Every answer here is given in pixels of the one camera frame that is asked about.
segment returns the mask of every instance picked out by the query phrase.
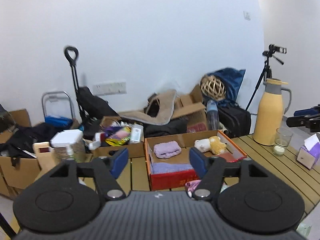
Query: tea light candle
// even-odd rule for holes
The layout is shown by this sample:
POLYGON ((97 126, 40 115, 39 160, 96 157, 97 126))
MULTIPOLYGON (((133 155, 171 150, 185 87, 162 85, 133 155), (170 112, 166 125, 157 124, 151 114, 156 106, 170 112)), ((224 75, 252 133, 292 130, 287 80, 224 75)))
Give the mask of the tea light candle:
POLYGON ((279 145, 275 145, 273 147, 273 150, 274 150, 275 154, 283 155, 285 149, 283 147, 279 146, 279 145))

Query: folded purple towel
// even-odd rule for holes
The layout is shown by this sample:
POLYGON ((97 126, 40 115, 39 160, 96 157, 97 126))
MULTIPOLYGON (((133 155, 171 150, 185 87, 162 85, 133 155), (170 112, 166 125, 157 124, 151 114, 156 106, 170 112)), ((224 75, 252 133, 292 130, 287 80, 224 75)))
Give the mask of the folded purple towel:
POLYGON ((177 171, 192 170, 193 167, 190 164, 171 164, 171 163, 152 163, 152 174, 161 174, 177 171))
POLYGON ((159 143, 153 147, 153 151, 159 159, 168 159, 178 155, 181 148, 176 141, 159 143))

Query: camera tripod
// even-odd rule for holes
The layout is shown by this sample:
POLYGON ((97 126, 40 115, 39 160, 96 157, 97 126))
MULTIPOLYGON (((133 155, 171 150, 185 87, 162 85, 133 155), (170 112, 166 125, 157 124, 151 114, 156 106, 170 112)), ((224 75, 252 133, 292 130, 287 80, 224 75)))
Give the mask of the camera tripod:
POLYGON ((257 85, 255 87, 255 90, 250 98, 250 101, 246 107, 246 110, 248 110, 253 98, 254 98, 254 95, 256 94, 260 84, 261 84, 261 81, 263 79, 263 81, 266 81, 267 78, 272 78, 272 71, 270 69, 270 65, 269 65, 269 59, 271 57, 275 58, 281 65, 284 64, 284 62, 282 60, 280 60, 279 58, 277 58, 276 56, 274 56, 274 54, 276 52, 279 52, 279 53, 282 53, 282 54, 286 54, 287 53, 287 48, 283 48, 283 47, 279 47, 279 46, 276 46, 274 44, 270 44, 269 45, 269 50, 265 50, 262 55, 267 57, 266 61, 264 62, 264 67, 263 67, 263 70, 261 72, 261 75, 258 79, 258 82, 257 82, 257 85))

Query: metal screw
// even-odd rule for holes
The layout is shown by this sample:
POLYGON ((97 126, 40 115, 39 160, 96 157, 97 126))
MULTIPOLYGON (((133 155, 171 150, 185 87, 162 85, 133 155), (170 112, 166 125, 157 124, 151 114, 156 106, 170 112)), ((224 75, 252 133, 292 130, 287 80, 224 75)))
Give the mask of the metal screw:
POLYGON ((210 195, 210 191, 207 190, 207 189, 204 189, 204 188, 202 188, 202 189, 197 189, 197 190, 195 191, 195 195, 196 195, 197 197, 207 197, 207 196, 210 195))
POLYGON ((119 189, 112 189, 107 192, 108 197, 119 198, 123 195, 123 192, 119 189))

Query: wicker ball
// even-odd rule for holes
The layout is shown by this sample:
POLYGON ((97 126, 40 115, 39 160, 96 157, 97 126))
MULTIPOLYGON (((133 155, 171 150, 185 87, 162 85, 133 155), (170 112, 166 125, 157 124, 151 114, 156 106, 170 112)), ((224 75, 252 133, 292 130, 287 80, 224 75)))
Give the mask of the wicker ball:
POLYGON ((205 75, 200 82, 202 93, 206 96, 221 101, 226 98, 226 88, 219 78, 214 75, 205 75))

